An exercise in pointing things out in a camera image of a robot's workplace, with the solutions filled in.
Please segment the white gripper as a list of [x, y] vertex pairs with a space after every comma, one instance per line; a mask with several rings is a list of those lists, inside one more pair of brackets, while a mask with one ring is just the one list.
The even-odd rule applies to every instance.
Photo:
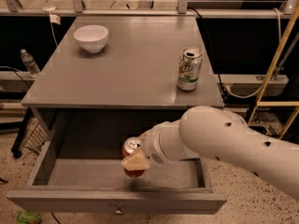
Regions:
[[136, 149], [124, 158], [121, 161], [122, 167], [128, 171], [139, 171], [149, 169], [150, 162], [152, 164], [167, 164], [198, 159], [199, 155], [182, 142], [178, 126], [178, 120], [167, 121], [155, 125], [143, 133], [141, 135], [143, 149]]

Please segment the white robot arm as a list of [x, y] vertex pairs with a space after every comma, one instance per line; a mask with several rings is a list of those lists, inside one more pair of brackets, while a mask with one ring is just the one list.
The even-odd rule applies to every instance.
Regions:
[[252, 130], [236, 113], [196, 106], [125, 141], [127, 171], [200, 157], [242, 168], [299, 200], [299, 146]]

